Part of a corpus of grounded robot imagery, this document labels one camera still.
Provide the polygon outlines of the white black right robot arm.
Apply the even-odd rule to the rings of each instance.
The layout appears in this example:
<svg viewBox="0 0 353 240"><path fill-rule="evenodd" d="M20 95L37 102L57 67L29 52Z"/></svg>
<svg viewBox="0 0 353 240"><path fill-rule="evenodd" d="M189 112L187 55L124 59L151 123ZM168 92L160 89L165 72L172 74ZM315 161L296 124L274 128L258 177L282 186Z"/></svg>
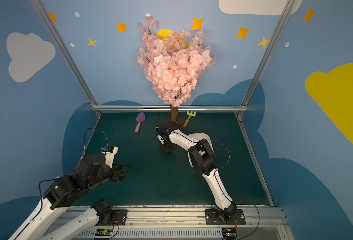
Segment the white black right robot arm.
<svg viewBox="0 0 353 240"><path fill-rule="evenodd" d="M170 154L173 150L181 148L187 152L189 165L198 175L202 176L208 184L215 200L217 217L223 223L232 220L239 222L236 213L240 211L236 201L227 192L220 177L218 167L218 156L216 155L213 143L222 145L228 152L228 161L231 160L230 150L223 143L213 140L205 133L193 133L186 135L179 127L178 122L171 122L169 119L162 120L156 114L156 137L159 140L159 148L164 154Z"/></svg>

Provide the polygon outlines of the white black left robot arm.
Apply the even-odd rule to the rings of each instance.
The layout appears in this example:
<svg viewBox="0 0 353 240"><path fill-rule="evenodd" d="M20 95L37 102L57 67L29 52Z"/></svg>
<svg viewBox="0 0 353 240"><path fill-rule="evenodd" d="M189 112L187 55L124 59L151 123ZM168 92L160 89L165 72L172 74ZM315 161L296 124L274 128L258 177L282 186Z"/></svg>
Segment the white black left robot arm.
<svg viewBox="0 0 353 240"><path fill-rule="evenodd" d="M75 170L52 179L45 192L40 191L40 201L33 212L11 235L12 240L71 240L81 232L98 225L108 226L116 236L119 225L124 224L126 211L115 211L105 200L97 200L81 215L62 227L48 232L55 220L76 201L106 182L124 180L130 166L114 163L116 146L106 144L99 154L82 156Z"/></svg>

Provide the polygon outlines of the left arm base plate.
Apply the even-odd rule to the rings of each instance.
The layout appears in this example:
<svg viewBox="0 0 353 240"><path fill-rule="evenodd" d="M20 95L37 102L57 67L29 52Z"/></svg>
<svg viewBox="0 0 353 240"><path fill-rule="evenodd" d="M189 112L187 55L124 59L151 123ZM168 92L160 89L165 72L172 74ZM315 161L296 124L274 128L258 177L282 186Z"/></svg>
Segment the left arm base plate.
<svg viewBox="0 0 353 240"><path fill-rule="evenodd" d="M127 214L128 210L126 209L113 209L109 213L107 213L104 224L106 226L124 226L127 220Z"/></svg>

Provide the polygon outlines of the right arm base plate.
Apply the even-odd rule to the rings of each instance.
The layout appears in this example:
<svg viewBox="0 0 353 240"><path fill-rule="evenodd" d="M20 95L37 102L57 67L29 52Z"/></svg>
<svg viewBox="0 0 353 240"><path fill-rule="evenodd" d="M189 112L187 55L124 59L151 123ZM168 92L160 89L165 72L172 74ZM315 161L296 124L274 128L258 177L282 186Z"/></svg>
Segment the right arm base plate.
<svg viewBox="0 0 353 240"><path fill-rule="evenodd" d="M214 208L209 208L205 209L205 219L206 219L206 225L208 226L213 226L213 225L246 225L246 217L243 212L243 210L238 209L235 213L235 215L228 219L224 220L224 217L222 217L217 209Z"/></svg>

